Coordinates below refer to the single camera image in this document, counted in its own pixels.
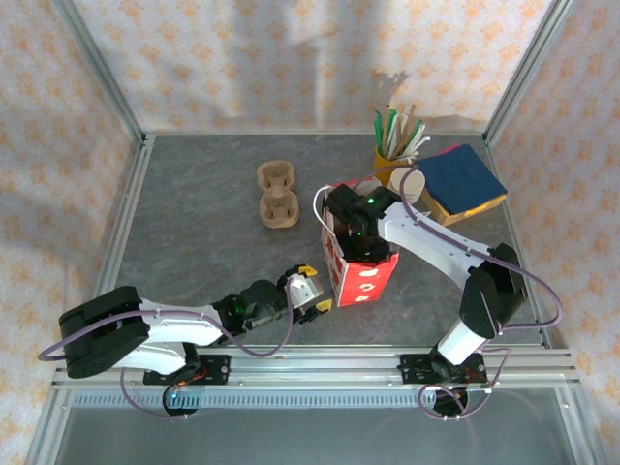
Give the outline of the yellow napkin stack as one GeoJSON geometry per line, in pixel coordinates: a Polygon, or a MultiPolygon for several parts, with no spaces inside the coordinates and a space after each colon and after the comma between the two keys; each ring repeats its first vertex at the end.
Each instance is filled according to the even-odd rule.
{"type": "Polygon", "coordinates": [[[421,199],[425,203],[428,210],[431,212],[434,220],[440,225],[446,227],[454,223],[460,222],[464,219],[474,217],[496,206],[499,206],[506,199],[506,195],[502,195],[495,199],[487,201],[477,206],[476,208],[455,214],[448,213],[446,209],[429,194],[426,188],[424,188],[421,192],[421,199]]]}

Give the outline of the red white paper gift bag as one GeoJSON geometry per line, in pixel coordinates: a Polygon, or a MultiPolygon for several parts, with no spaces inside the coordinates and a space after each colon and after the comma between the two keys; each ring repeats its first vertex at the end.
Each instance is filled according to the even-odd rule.
{"type": "Polygon", "coordinates": [[[336,187],[337,184],[327,184],[314,197],[334,305],[343,307],[379,300],[398,263],[399,248],[389,243],[379,248],[370,246],[359,255],[348,229],[325,206],[327,195],[336,187]]]}

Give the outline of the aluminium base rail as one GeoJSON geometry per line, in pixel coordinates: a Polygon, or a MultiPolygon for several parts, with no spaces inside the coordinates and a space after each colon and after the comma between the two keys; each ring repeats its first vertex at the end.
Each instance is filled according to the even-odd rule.
{"type": "MultiPolygon", "coordinates": [[[[406,354],[426,354],[427,347],[289,346],[275,356],[256,358],[237,348],[202,349],[203,354],[231,357],[233,389],[402,389],[397,366],[406,354]]],[[[579,382],[568,349],[500,345],[483,356],[496,388],[559,388],[579,382]]]]}

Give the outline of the aluminium frame post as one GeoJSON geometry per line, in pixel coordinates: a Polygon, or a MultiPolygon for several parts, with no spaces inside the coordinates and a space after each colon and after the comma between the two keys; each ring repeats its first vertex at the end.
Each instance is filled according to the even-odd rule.
{"type": "Polygon", "coordinates": [[[102,86],[104,93],[112,103],[113,108],[121,119],[121,122],[129,132],[131,138],[138,145],[143,145],[146,134],[123,95],[123,92],[114,78],[109,64],[101,49],[91,34],[82,14],[78,10],[75,0],[51,0],[57,13],[68,27],[81,54],[86,59],[88,66],[95,78],[102,86]]]}
{"type": "Polygon", "coordinates": [[[496,142],[529,84],[558,39],[576,0],[551,0],[536,33],[516,67],[498,106],[482,133],[487,147],[496,142]]]}

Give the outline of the green white wrapped straw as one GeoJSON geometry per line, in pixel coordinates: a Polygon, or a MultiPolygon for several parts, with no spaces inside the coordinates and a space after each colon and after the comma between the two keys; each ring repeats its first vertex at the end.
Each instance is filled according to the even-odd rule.
{"type": "Polygon", "coordinates": [[[414,147],[418,144],[425,131],[425,124],[422,120],[419,120],[414,131],[412,132],[409,141],[401,151],[402,156],[409,155],[414,151],[414,147]]]}
{"type": "Polygon", "coordinates": [[[388,154],[389,154],[389,151],[392,145],[393,135],[396,130],[397,117],[398,117],[398,111],[395,108],[391,108],[389,110],[389,119],[388,119],[388,125],[387,125],[387,139],[386,139],[386,145],[385,145],[385,150],[384,150],[384,155],[386,158],[389,157],[388,154]]]}

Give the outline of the brown pulp cup carrier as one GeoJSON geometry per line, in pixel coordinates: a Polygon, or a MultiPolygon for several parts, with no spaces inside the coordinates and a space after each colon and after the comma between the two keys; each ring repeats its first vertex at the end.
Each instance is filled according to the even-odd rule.
{"type": "Polygon", "coordinates": [[[294,166],[284,160],[265,162],[258,166],[257,178],[263,192],[259,201],[263,224],[271,229],[294,226],[300,216],[294,166]]]}

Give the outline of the aluminium table side rail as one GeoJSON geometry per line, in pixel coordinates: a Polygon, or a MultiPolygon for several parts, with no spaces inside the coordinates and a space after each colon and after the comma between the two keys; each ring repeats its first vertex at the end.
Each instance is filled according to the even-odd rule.
{"type": "Polygon", "coordinates": [[[96,280],[92,296],[88,298],[87,302],[114,289],[139,203],[140,193],[155,139],[156,136],[154,134],[146,134],[144,139],[138,144],[135,157],[130,166],[121,193],[120,203],[113,217],[112,229],[103,256],[102,267],[96,280]]]}
{"type": "MultiPolygon", "coordinates": [[[[503,175],[500,173],[498,158],[490,145],[485,147],[485,153],[495,176],[505,185],[505,187],[508,187],[508,182],[503,179],[503,175]]],[[[517,254],[519,264],[522,268],[529,270],[530,266],[522,251],[521,240],[518,236],[516,223],[514,222],[512,208],[510,205],[511,199],[511,194],[508,194],[507,198],[502,203],[502,211],[510,233],[511,246],[517,254]]],[[[533,283],[527,277],[524,278],[524,283],[526,286],[528,299],[515,313],[511,319],[511,324],[538,324],[549,320],[552,315],[548,315],[546,309],[545,293],[540,295],[537,284],[533,283]]],[[[507,342],[509,345],[524,345],[543,349],[549,349],[552,347],[552,342],[549,339],[549,332],[547,328],[514,329],[505,332],[503,336],[499,336],[495,340],[494,345],[500,345],[504,342],[507,342]]]]}

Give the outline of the dark blue napkin stack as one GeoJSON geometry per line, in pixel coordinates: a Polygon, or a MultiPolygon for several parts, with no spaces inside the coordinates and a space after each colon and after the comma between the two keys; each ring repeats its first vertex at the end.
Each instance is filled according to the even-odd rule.
{"type": "Polygon", "coordinates": [[[450,215],[473,210],[508,190],[469,144],[418,160],[430,196],[450,215]]]}

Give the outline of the yellow straw holder cup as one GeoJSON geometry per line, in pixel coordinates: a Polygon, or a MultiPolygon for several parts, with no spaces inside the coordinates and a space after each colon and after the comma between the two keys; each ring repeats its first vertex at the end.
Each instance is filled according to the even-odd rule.
{"type": "Polygon", "coordinates": [[[376,177],[383,186],[388,186],[391,174],[396,168],[400,168],[405,165],[405,160],[387,160],[379,153],[378,148],[375,149],[373,176],[376,177]]]}

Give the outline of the stack of paper cups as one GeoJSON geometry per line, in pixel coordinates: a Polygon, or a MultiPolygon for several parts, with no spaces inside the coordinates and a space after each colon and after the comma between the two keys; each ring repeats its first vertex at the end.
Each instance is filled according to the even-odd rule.
{"type": "Polygon", "coordinates": [[[404,198],[409,204],[414,204],[420,198],[424,187],[424,174],[419,169],[408,167],[394,169],[388,181],[388,188],[398,195],[404,192],[404,198]]]}

